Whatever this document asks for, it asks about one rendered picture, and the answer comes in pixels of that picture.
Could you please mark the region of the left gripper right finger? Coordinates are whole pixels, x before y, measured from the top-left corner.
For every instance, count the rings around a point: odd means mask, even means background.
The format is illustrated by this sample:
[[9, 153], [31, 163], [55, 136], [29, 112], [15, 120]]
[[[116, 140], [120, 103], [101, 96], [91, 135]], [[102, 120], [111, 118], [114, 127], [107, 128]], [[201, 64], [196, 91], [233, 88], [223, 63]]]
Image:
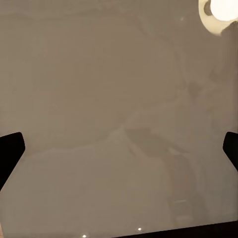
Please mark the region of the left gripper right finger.
[[223, 150], [228, 156], [234, 167], [238, 171], [238, 134], [233, 132], [227, 132], [224, 143]]

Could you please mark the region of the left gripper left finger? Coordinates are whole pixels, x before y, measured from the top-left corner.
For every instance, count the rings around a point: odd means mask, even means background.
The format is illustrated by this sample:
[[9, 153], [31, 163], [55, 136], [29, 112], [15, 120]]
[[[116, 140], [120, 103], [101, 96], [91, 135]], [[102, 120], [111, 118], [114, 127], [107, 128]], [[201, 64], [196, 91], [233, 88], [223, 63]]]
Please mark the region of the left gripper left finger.
[[0, 137], [0, 190], [25, 151], [21, 132]]

